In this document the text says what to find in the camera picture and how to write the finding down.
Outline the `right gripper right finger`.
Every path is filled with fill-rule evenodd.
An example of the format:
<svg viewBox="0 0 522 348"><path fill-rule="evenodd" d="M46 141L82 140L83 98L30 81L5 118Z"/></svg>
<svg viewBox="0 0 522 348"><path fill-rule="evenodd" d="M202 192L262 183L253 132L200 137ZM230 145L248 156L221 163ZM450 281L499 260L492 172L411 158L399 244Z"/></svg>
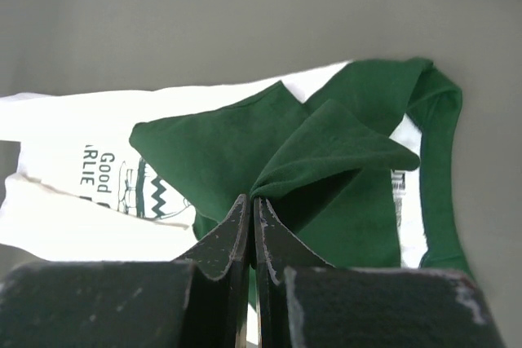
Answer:
<svg viewBox="0 0 522 348"><path fill-rule="evenodd" d="M336 268L264 198L253 203L262 347L501 347L480 289L462 272Z"/></svg>

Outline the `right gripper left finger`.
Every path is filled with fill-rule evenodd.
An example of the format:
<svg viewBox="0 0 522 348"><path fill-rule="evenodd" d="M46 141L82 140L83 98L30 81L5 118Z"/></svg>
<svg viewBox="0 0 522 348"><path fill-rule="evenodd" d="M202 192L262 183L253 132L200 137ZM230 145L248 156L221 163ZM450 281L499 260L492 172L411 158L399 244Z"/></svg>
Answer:
<svg viewBox="0 0 522 348"><path fill-rule="evenodd" d="M4 347L244 347L248 198L169 262L34 262L1 283Z"/></svg>

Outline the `white and green t-shirt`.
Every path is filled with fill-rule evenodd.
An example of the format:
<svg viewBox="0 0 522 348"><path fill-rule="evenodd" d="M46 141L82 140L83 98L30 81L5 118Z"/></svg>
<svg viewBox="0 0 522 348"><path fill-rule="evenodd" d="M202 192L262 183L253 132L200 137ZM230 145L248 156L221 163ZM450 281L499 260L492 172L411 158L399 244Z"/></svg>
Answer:
<svg viewBox="0 0 522 348"><path fill-rule="evenodd" d="M49 261L169 261L267 199L336 267L468 271L453 214L462 90L429 59L246 84L19 94L1 242Z"/></svg>

